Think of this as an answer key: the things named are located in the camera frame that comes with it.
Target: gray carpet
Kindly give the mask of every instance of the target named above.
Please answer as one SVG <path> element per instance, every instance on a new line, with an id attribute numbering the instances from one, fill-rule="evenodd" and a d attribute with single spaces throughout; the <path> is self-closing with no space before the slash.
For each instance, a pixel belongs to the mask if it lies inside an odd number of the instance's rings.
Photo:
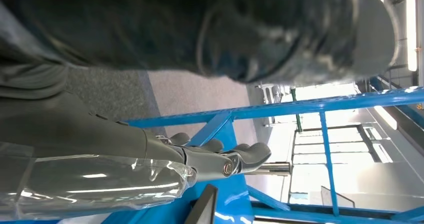
<path id="1" fill-rule="evenodd" d="M 213 81 L 191 74 L 159 72 L 153 75 L 153 89 L 149 78 L 145 71 L 72 69 L 67 89 L 78 95 L 92 112 L 115 120 L 263 104 L 262 91 L 253 85 L 248 85 L 246 92 L 241 85 L 226 79 Z M 267 143 L 272 129 L 263 126 L 265 121 L 254 119 L 253 125 L 251 120 L 236 121 L 238 141 Z M 151 131 L 160 135 L 166 135 L 166 130 L 169 135 L 184 131 L 192 135 L 202 126 L 159 127 Z"/>
<path id="2" fill-rule="evenodd" d="M 145 71 L 72 69 L 67 89 L 95 113 L 115 120 L 158 117 L 160 112 Z M 165 135 L 164 128 L 152 131 Z"/>

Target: silver cylinder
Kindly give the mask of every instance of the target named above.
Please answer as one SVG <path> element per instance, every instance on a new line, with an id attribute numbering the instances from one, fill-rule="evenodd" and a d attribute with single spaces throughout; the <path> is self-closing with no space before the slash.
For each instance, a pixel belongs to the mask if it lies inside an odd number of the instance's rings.
<path id="1" fill-rule="evenodd" d="M 292 173 L 289 162 L 265 163 L 259 169 L 253 172 L 245 173 L 246 175 L 277 175 L 289 176 Z"/>

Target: blue metal beam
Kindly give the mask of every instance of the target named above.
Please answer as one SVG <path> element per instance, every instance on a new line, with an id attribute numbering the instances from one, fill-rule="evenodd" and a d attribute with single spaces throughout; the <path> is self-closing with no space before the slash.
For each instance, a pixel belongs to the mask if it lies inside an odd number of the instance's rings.
<path id="1" fill-rule="evenodd" d="M 187 144 L 188 146 L 201 146 L 217 134 L 217 132 L 231 119 L 231 112 L 223 112 L 213 117 L 200 131 L 196 133 Z"/>
<path id="2" fill-rule="evenodd" d="M 328 178 L 330 181 L 332 213 L 334 214 L 334 216 L 338 216 L 340 212 L 339 212 L 339 205 L 337 204 L 336 188 L 334 186 L 333 163 L 331 161 L 329 129 L 327 128 L 326 113 L 320 112 L 319 117 L 321 119 L 322 138 L 324 139 L 324 150 L 325 150 L 325 157 L 327 159 Z"/>
<path id="3" fill-rule="evenodd" d="M 308 213 L 297 211 L 279 211 L 265 208 L 253 208 L 255 216 L 284 219 L 291 221 L 303 221 L 313 223 L 332 223 L 332 224 L 410 224 L 410 222 L 375 219 L 367 217 L 334 216 L 324 213 Z"/>
<path id="4" fill-rule="evenodd" d="M 249 192 L 249 196 L 257 199 L 258 201 L 270 206 L 271 208 L 275 208 L 281 211 L 290 211 L 290 207 L 282 202 L 275 200 L 274 198 L 268 196 L 267 194 L 251 187 L 247 186 L 247 190 Z"/>
<path id="5" fill-rule="evenodd" d="M 228 120 L 227 123 L 215 134 L 213 138 L 221 140 L 224 144 L 224 151 L 233 149 L 237 145 L 236 134 L 234 132 L 233 121 Z"/>
<path id="6" fill-rule="evenodd" d="M 204 123 L 221 113 L 231 112 L 234 119 L 260 118 L 297 113 L 314 113 L 374 106 L 395 106 L 424 101 L 424 87 L 415 89 L 396 89 L 351 96 L 313 99 L 297 102 L 275 103 L 242 108 L 231 108 L 209 112 L 198 112 L 173 115 L 159 118 L 148 118 L 129 121 L 132 126 L 147 128 L 158 126 Z"/>
<path id="7" fill-rule="evenodd" d="M 393 220 L 422 222 L 424 221 L 424 207 L 415 208 L 403 213 L 393 215 Z"/>

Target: prosthetic hand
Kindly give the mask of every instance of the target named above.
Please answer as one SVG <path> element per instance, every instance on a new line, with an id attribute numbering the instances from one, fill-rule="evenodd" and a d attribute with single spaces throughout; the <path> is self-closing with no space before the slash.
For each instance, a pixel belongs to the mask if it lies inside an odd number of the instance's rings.
<path id="1" fill-rule="evenodd" d="M 58 219 L 171 202 L 199 181 L 256 170 L 265 144 L 190 147 L 89 113 L 74 95 L 0 100 L 0 219 Z"/>

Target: clear plastic sheet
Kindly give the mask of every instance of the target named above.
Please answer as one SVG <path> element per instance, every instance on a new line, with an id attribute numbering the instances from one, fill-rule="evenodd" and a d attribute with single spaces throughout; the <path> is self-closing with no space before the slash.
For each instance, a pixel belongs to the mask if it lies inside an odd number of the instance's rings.
<path id="1" fill-rule="evenodd" d="M 193 169 L 170 161 L 30 153 L 31 148 L 19 154 L 0 149 L 0 220 L 138 210 L 170 203 L 196 182 Z"/>

